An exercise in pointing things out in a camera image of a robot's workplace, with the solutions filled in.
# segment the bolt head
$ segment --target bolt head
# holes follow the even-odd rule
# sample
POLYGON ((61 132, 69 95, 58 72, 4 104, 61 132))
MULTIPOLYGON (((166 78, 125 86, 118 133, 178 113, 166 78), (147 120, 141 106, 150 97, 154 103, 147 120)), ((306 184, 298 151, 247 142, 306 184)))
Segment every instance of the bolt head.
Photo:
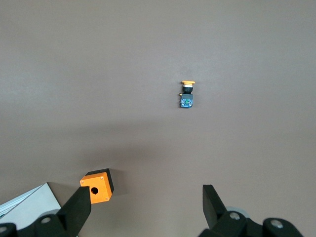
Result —
POLYGON ((7 226, 1 226, 0 227, 0 233, 6 232, 7 229, 8 229, 7 226))
POLYGON ((239 220, 240 216, 236 212, 232 212, 229 216, 234 220, 239 220))
POLYGON ((281 221, 278 220, 272 220, 271 221, 271 225, 273 225, 274 227, 278 228, 278 229, 282 229, 283 225, 281 223, 281 221))
POLYGON ((48 223, 48 222, 50 222, 51 221, 51 218, 50 217, 45 217, 45 218, 43 218, 40 222, 42 223, 42 224, 46 224, 46 223, 48 223))

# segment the screw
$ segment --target screw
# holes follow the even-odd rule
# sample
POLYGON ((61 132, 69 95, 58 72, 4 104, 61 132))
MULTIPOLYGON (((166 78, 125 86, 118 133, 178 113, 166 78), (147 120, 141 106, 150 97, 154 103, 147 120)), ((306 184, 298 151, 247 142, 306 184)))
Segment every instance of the screw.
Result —
POLYGON ((42 224, 46 224, 46 223, 50 222, 50 220, 51 220, 50 217, 45 217, 45 218, 43 218, 40 222, 41 222, 42 224))
POLYGON ((279 228, 279 229, 283 228, 282 223, 280 221, 278 221, 278 220, 272 220, 271 221, 271 225, 273 225, 274 227, 279 228))
POLYGON ((8 229, 7 226, 1 226, 0 233, 6 232, 7 229, 8 229))
POLYGON ((234 219, 234 220, 239 220, 240 219, 240 216, 235 213, 235 212, 232 212, 231 214, 229 214, 229 216, 234 219))

